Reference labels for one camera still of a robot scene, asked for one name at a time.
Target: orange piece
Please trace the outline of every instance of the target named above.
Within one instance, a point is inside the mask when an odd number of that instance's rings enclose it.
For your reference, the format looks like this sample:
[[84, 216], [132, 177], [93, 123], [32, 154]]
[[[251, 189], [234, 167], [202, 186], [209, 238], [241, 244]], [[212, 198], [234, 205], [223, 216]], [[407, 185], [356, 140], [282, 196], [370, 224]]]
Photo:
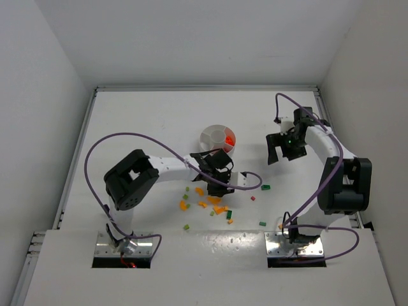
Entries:
[[219, 215], [221, 212], [224, 212], [224, 207], [218, 207], [218, 206], [214, 206], [214, 212]]
[[183, 211], [186, 211], [186, 210], [187, 210], [185, 201], [180, 201], [180, 208], [181, 208], [181, 210], [183, 210]]
[[207, 196], [207, 200], [211, 203], [213, 203], [214, 205], [218, 204], [219, 202], [221, 202], [221, 198], [215, 198], [213, 196]]
[[198, 193], [199, 196], [203, 196], [204, 195], [204, 190], [202, 190], [199, 187], [196, 187], [196, 193]]
[[228, 145], [234, 146], [234, 142], [232, 141], [232, 138], [229, 137], [229, 136], [227, 136], [227, 137], [225, 138], [225, 143], [227, 143]]

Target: wall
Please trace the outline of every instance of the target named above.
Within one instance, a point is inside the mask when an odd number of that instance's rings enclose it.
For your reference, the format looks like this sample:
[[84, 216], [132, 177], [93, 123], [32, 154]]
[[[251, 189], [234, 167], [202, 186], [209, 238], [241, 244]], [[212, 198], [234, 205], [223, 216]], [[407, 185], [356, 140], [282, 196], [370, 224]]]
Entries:
[[373, 162], [370, 206], [391, 289], [408, 305], [408, 2], [367, 0], [321, 91], [339, 138]]
[[36, 0], [90, 87], [312, 84], [361, 0]]
[[33, 0], [0, 4], [0, 305], [52, 226], [90, 92]]

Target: metal plate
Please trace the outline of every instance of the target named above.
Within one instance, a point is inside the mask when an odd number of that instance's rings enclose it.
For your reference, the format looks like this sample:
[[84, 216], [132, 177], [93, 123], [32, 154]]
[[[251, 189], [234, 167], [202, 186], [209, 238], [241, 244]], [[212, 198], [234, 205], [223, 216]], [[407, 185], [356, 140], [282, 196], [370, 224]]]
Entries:
[[[135, 233], [136, 236], [147, 236], [151, 235], [151, 233]], [[132, 254], [125, 254], [124, 258], [132, 257], [132, 258], [149, 258], [152, 255], [152, 248], [153, 248], [153, 241], [151, 238], [143, 239], [143, 240], [135, 240], [133, 239], [132, 242], [136, 245], [135, 252]], [[95, 246], [95, 258], [120, 258], [120, 253], [115, 252], [114, 248], [110, 244], [110, 237], [107, 233], [98, 233], [98, 238], [96, 240]]]
[[323, 245], [318, 238], [314, 244], [290, 244], [280, 231], [266, 231], [266, 254], [268, 258], [322, 258], [324, 257]]

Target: purple cable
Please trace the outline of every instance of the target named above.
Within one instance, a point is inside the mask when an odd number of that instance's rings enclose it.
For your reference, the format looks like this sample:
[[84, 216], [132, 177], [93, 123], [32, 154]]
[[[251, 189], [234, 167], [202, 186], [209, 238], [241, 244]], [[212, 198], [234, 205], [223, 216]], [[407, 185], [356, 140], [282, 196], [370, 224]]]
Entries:
[[[324, 126], [323, 123], [320, 122], [320, 120], [318, 118], [315, 117], [315, 115], [313, 115], [313, 113], [311, 113], [310, 111], [308, 111], [306, 108], [304, 108], [302, 105], [300, 105], [299, 103], [297, 103], [294, 99], [290, 98], [289, 96], [278, 92], [275, 95], [275, 102], [276, 102], [276, 118], [279, 116], [279, 106], [278, 106], [278, 97], [282, 96], [283, 98], [288, 99], [290, 102], [292, 102], [293, 104], [295, 104], [298, 108], [302, 109], [307, 115], [309, 115], [310, 118], [313, 118], [317, 124], [319, 124], [319, 126], [323, 129], [323, 131], [327, 132], [327, 128], [326, 126]], [[282, 226], [284, 228], [288, 228], [287, 225], [293, 221], [294, 218], [296, 218], [301, 212], [303, 212], [303, 210], [322, 192], [322, 190], [326, 187], [326, 185], [329, 183], [329, 181], [333, 178], [334, 174], [336, 174], [337, 170], [340, 168], [342, 162], [343, 162], [343, 148], [340, 144], [340, 142], [337, 140], [337, 138], [335, 138], [332, 134], [328, 135], [331, 140], [333, 140], [333, 142], [337, 145], [337, 147], [339, 148], [339, 152], [340, 152], [340, 156], [339, 156], [339, 161], [337, 161], [337, 164], [335, 165], [335, 167], [333, 168], [333, 170], [330, 172], [330, 174], [326, 177], [326, 179], [324, 180], [324, 182], [319, 186], [319, 188], [315, 191], [314, 194], [312, 194], [310, 196], [309, 199], [307, 199], [307, 201], [301, 206], [299, 207], [299, 209], [294, 212], [291, 217], [289, 217], [283, 224]]]
[[333, 256], [329, 256], [326, 258], [319, 258], [319, 259], [312, 259], [312, 260], [307, 260], [307, 261], [284, 261], [283, 263], [290, 263], [290, 264], [294, 264], [294, 265], [301, 265], [304, 263], [320, 263], [322, 261], [326, 261], [326, 260], [330, 260], [330, 259], [335, 259], [335, 258], [339, 258], [343, 255], [349, 254], [350, 252], [352, 252], [355, 248], [357, 248], [357, 245], [360, 242], [360, 236], [358, 235], [358, 233], [351, 229], [351, 228], [336, 228], [336, 227], [328, 227], [325, 228], [324, 226], [320, 226], [320, 225], [309, 225], [309, 224], [301, 224], [301, 225], [289, 225], [286, 226], [286, 228], [321, 228], [322, 230], [333, 230], [333, 231], [349, 231], [353, 234], [356, 235], [356, 243], [348, 250], [341, 252], [339, 254], [333, 255]]
[[[177, 157], [179, 160], [181, 160], [183, 163], [184, 158], [178, 154], [177, 152], [175, 152], [173, 149], [169, 148], [167, 145], [165, 145], [164, 143], [160, 142], [159, 140], [156, 140], [152, 137], [149, 137], [147, 135], [143, 135], [143, 134], [139, 134], [139, 133], [130, 133], [130, 132], [122, 132], [122, 133], [114, 133], [114, 134], [110, 134], [110, 135], [106, 135], [105, 137], [102, 137], [101, 139], [99, 139], [96, 143], [94, 143], [92, 145], [92, 147], [89, 149], [86, 157], [85, 157], [85, 162], [84, 162], [84, 175], [85, 175], [85, 181], [89, 187], [89, 189], [91, 190], [91, 193], [94, 195], [96, 201], [98, 202], [98, 204], [101, 206], [101, 208], [103, 209], [103, 212], [106, 214], [106, 216], [109, 218], [110, 222], [112, 223], [112, 225], [114, 226], [114, 228], [121, 234], [124, 235], [125, 237], [128, 237], [129, 239], [147, 239], [147, 238], [155, 238], [158, 237], [159, 238], [159, 242], [157, 243], [157, 247], [155, 248], [152, 257], [150, 258], [150, 260], [153, 259], [154, 255], [156, 254], [161, 240], [162, 240], [162, 236], [160, 234], [153, 234], [153, 235], [148, 235], [148, 236], [135, 236], [135, 235], [129, 235], [124, 233], [116, 224], [116, 222], [114, 221], [114, 219], [112, 218], [112, 216], [110, 215], [108, 209], [104, 206], [104, 204], [102, 203], [101, 199], [99, 198], [99, 196], [96, 194], [95, 189], [93, 188], [91, 181], [89, 180], [89, 175], [88, 175], [88, 162], [89, 162], [89, 157], [91, 156], [92, 151], [96, 148], [96, 146], [98, 146], [101, 142], [105, 141], [106, 139], [115, 137], [115, 136], [138, 136], [138, 137], [142, 137], [142, 138], [146, 138], [160, 146], [162, 146], [163, 148], [165, 148], [167, 151], [169, 151], [170, 153], [172, 153], [175, 157]], [[243, 172], [246, 174], [251, 174], [254, 175], [255, 177], [257, 177], [259, 179], [259, 184], [256, 186], [252, 186], [252, 187], [242, 187], [242, 186], [233, 186], [233, 185], [229, 185], [229, 184], [225, 184], [219, 180], [216, 180], [214, 178], [212, 178], [211, 176], [207, 175], [206, 173], [202, 172], [200, 169], [198, 169], [197, 167], [193, 166], [192, 164], [187, 162], [188, 167], [192, 168], [193, 170], [197, 171], [199, 174], [201, 174], [202, 176], [208, 178], [209, 180], [211, 180], [212, 182], [215, 182], [219, 185], [222, 185], [224, 187], [228, 187], [228, 188], [234, 188], [234, 189], [238, 189], [238, 190], [253, 190], [258, 188], [260, 185], [262, 185], [262, 178], [254, 173], [254, 172]]]

